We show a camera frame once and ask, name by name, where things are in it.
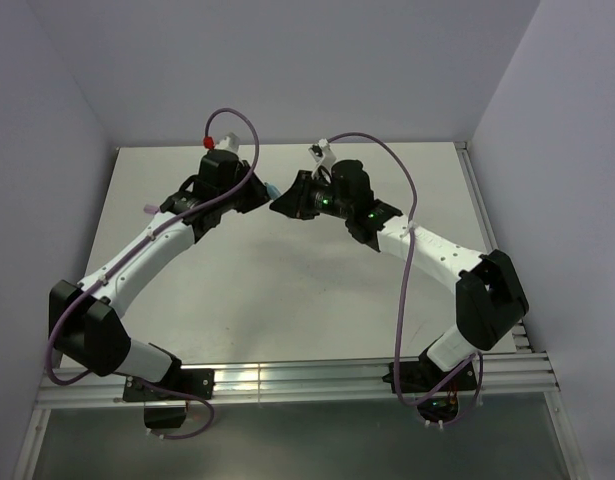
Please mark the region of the blue marker pen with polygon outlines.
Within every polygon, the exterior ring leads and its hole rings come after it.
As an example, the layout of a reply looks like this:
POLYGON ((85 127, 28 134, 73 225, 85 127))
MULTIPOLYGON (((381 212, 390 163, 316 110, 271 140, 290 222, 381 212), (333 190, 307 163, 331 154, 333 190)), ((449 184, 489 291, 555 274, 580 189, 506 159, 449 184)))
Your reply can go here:
POLYGON ((278 198, 281 196, 280 190, 272 184, 266 184, 266 189, 271 198, 278 198))

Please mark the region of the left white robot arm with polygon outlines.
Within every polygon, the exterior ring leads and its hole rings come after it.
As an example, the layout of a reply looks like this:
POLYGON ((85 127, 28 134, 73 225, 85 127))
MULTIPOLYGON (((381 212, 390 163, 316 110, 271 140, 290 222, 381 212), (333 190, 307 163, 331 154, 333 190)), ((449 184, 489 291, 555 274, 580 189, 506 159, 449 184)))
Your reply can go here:
POLYGON ((132 302, 177 256, 197 244, 230 211, 245 214, 267 202, 265 184, 230 150, 212 149, 119 254, 76 283, 49 294, 49 353, 58 351, 99 377, 146 381, 159 399, 182 386, 182 362, 153 344, 132 339, 122 324, 132 302))

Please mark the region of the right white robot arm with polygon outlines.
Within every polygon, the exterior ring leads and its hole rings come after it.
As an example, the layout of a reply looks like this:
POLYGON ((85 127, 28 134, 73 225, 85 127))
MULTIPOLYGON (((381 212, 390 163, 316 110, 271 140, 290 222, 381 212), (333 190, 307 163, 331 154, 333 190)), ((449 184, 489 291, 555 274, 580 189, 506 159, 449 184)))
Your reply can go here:
POLYGON ((375 197, 358 160, 339 161, 325 175, 299 171, 270 208, 298 220, 340 218, 358 243, 404 260, 453 294, 454 324, 420 354, 408 374, 423 389, 444 388, 454 368, 477 352, 491 350, 529 311, 507 254, 468 249, 415 224, 375 197))

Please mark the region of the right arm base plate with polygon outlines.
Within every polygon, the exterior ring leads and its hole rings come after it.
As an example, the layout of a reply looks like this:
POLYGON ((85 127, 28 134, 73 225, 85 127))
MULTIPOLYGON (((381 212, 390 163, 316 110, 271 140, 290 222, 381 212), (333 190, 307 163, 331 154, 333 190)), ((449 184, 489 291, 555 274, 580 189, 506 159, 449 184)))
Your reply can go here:
POLYGON ((439 383, 444 382, 433 396, 421 401, 417 412, 425 422, 441 426, 455 420, 460 411, 459 394, 476 390, 478 382, 472 363, 467 364, 454 376, 444 372, 430 360, 420 358, 400 363, 400 388, 403 394, 424 396, 439 383))

